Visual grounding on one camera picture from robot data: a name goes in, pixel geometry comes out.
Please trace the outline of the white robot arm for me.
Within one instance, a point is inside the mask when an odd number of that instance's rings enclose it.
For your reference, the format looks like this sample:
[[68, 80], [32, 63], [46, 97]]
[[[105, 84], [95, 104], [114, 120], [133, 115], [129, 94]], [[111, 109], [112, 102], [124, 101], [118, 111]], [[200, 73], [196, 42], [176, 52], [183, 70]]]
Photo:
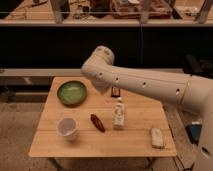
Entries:
[[95, 87], [114, 86], [179, 106], [203, 120], [193, 171], [213, 171], [213, 79], [184, 73], [113, 65], [114, 54], [98, 46], [81, 67]]

